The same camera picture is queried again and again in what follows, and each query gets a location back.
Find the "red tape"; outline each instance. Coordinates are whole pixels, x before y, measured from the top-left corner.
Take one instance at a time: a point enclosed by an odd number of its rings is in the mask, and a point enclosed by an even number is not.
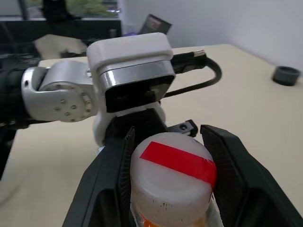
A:
[[[200,179],[214,188],[217,171],[211,160],[157,142],[151,142],[140,158]]]

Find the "jar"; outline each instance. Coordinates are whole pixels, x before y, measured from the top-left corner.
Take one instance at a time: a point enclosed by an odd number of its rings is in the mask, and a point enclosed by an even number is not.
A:
[[[180,133],[153,135],[135,149],[130,174],[137,226],[208,226],[216,168],[201,143]]]

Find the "table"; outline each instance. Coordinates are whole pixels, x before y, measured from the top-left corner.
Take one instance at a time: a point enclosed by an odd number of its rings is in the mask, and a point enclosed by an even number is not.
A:
[[[201,47],[174,49],[174,53]],[[274,65],[232,45],[204,47],[222,68],[214,86],[162,100],[167,125],[188,119],[240,137],[249,153],[277,180],[303,215],[303,81],[284,87],[271,81]],[[75,58],[86,61],[86,58]],[[49,67],[58,60],[45,60]],[[177,75],[170,90],[210,79],[210,69]],[[83,172],[94,158],[94,117],[19,130],[0,183],[0,226],[60,227]],[[198,134],[196,139],[202,142]]]

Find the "window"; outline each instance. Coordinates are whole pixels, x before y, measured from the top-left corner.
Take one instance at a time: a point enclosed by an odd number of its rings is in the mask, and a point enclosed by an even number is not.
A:
[[[0,17],[21,18],[21,11],[17,0],[0,0]]]
[[[42,18],[42,0],[26,0],[29,18]],[[64,5],[64,0],[57,0]],[[81,17],[118,17],[117,0],[66,0],[69,13]]]

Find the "black cable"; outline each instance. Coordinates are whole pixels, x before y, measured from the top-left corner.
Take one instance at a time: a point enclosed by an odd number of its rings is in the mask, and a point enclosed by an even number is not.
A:
[[[220,69],[220,66],[216,62],[211,60],[210,58],[207,58],[206,56],[203,58],[205,61],[205,66],[211,68],[214,71],[215,77],[213,79],[210,79],[210,80],[200,83],[200,84],[196,84],[196,85],[192,85],[189,87],[185,87],[185,88],[181,88],[181,89],[178,89],[175,91],[168,92],[165,94],[164,98],[176,96],[176,95],[183,94],[185,92],[194,91],[194,90],[198,90],[198,89],[201,89],[204,87],[208,87],[208,86],[216,84],[221,79],[222,71]]]

